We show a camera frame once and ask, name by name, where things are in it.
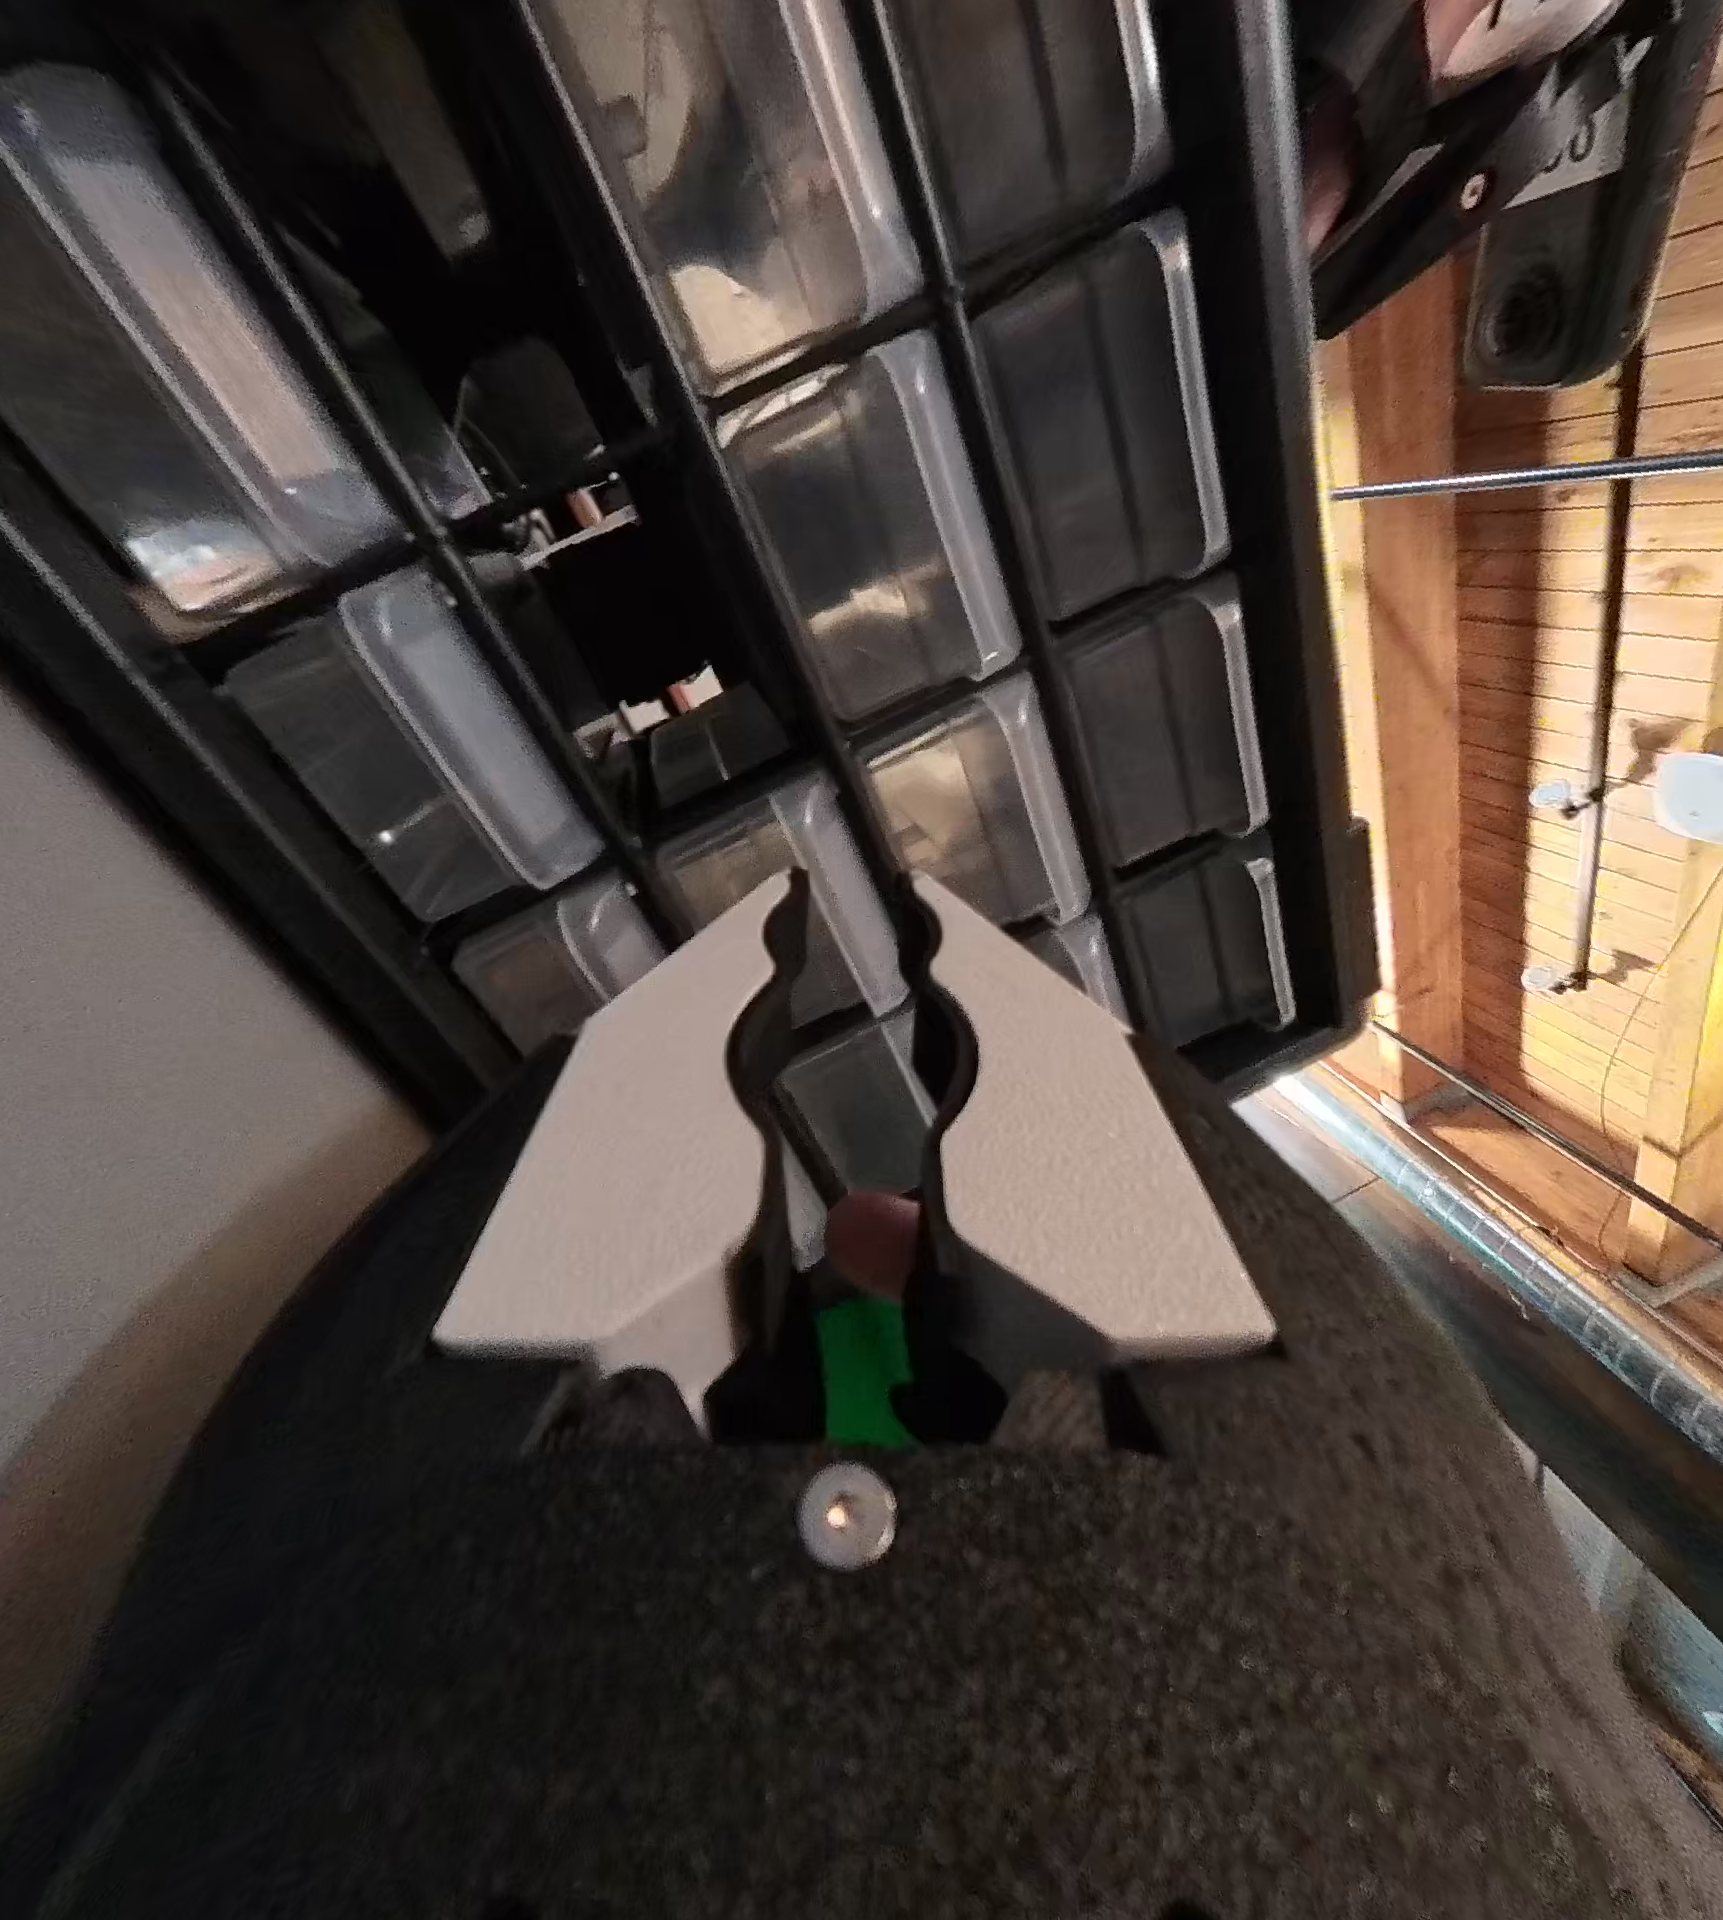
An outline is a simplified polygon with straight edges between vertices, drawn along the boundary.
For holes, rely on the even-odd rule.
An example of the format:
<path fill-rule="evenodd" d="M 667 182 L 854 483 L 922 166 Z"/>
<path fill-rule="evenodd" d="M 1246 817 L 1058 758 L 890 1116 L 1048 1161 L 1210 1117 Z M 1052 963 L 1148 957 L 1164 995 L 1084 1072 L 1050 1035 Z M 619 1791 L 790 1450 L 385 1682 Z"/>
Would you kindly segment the white round ceiling device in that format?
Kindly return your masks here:
<path fill-rule="evenodd" d="M 1723 847 L 1723 753 L 1676 750 L 1660 755 L 1652 817 L 1676 837 Z"/>

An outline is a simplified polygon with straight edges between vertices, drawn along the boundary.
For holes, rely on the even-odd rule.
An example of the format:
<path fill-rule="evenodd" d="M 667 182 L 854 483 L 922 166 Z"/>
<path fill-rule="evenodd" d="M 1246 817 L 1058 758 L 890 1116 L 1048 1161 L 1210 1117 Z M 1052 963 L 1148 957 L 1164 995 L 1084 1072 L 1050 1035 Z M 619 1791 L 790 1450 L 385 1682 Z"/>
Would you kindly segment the person's left hand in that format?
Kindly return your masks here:
<path fill-rule="evenodd" d="M 1300 91 L 1302 229 L 1314 258 L 1344 222 L 1356 182 L 1374 172 L 1406 131 L 1410 87 L 1390 66 L 1356 87 L 1326 66 L 1308 66 Z"/>

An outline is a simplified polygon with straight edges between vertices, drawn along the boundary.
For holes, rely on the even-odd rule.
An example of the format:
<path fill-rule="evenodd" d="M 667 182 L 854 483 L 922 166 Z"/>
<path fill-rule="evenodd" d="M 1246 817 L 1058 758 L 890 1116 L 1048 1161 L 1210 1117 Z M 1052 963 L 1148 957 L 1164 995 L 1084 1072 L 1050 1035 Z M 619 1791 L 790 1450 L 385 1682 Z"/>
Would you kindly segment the grey conduit pipe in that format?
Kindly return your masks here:
<path fill-rule="evenodd" d="M 1568 814 L 1580 820 L 1576 862 L 1576 901 L 1568 967 L 1548 990 L 1554 998 L 1576 995 L 1594 980 L 1594 920 L 1606 808 L 1610 793 L 1610 758 L 1614 746 L 1614 704 L 1620 671 L 1620 639 L 1626 598 L 1628 543 L 1634 518 L 1636 482 L 1610 482 L 1604 586 L 1594 653 L 1592 731 L 1586 790 L 1570 800 Z"/>

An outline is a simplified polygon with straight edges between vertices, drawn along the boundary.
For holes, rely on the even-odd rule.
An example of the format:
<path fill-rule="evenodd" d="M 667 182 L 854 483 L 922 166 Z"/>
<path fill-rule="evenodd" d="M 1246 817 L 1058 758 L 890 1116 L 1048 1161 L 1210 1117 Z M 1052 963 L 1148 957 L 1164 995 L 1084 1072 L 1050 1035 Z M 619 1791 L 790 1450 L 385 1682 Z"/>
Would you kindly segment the silver insulated duct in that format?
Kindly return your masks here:
<path fill-rule="evenodd" d="M 1472 1165 L 1348 1079 L 1306 1067 L 1268 1092 L 1723 1469 L 1723 1355 L 1704 1337 L 1558 1247 Z"/>

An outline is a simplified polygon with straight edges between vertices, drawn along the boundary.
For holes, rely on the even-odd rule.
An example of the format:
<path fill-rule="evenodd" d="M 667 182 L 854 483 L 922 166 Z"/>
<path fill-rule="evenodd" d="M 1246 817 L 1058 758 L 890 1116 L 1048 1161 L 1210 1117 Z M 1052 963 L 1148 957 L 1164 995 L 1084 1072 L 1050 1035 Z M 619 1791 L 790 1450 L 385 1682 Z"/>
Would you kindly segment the clear plastic drawer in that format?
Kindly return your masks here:
<path fill-rule="evenodd" d="M 916 1059 L 918 1014 L 904 1005 L 798 1055 L 782 1099 L 838 1189 L 910 1193 L 936 1103 Z"/>

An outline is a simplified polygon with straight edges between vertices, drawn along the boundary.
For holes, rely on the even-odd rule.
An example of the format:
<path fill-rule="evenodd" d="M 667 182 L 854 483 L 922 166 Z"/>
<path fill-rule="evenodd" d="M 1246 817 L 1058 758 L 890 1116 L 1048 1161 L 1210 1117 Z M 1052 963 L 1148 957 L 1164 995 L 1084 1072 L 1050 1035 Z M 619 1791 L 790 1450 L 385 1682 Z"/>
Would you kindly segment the thin metal rod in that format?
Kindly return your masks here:
<path fill-rule="evenodd" d="M 1618 457 L 1562 462 L 1520 468 L 1456 471 L 1392 482 L 1356 482 L 1330 492 L 1336 503 L 1378 503 L 1396 500 L 1458 498 L 1472 494 L 1530 492 L 1564 486 L 1638 483 L 1650 478 L 1704 476 L 1723 471 L 1723 446 L 1684 451 L 1628 454 Z"/>

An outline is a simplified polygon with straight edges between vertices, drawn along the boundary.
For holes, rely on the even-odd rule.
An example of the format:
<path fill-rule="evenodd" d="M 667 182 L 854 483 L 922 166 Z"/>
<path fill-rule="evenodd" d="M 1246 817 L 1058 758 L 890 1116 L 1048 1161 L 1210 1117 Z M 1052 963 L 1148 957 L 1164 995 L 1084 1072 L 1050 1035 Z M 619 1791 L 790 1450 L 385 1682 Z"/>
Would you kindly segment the wooden beam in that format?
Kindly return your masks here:
<path fill-rule="evenodd" d="M 1340 498 L 1454 468 L 1458 331 L 1436 265 L 1318 346 L 1324 552 L 1352 802 L 1370 832 L 1380 988 L 1344 1057 L 1416 1106 L 1442 1078 L 1402 1043 L 1464 1057 L 1462 729 L 1454 505 L 1446 494 Z"/>

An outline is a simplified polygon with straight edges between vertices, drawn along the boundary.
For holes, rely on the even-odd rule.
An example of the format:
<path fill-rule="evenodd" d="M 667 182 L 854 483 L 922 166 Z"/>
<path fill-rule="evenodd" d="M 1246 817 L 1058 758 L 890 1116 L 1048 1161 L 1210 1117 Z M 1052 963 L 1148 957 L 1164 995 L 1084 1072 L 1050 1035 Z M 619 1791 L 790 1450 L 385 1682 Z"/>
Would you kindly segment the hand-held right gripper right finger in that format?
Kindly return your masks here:
<path fill-rule="evenodd" d="M 922 1365 L 1040 1373 L 1228 1361 L 1278 1337 L 1144 1037 L 934 876 L 906 876 L 918 1059 L 946 1073 L 908 1283 Z"/>

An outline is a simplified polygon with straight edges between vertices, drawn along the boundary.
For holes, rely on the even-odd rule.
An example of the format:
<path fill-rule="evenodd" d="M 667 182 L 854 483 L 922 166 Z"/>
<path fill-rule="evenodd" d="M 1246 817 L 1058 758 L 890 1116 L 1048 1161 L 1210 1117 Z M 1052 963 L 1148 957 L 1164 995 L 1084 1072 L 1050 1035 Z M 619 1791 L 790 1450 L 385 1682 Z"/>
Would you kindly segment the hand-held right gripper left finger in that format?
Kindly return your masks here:
<path fill-rule="evenodd" d="M 778 1349 L 796 1278 L 770 1096 L 812 888 L 760 879 L 587 1022 L 465 1261 L 449 1358 L 655 1371 L 703 1428 Z"/>

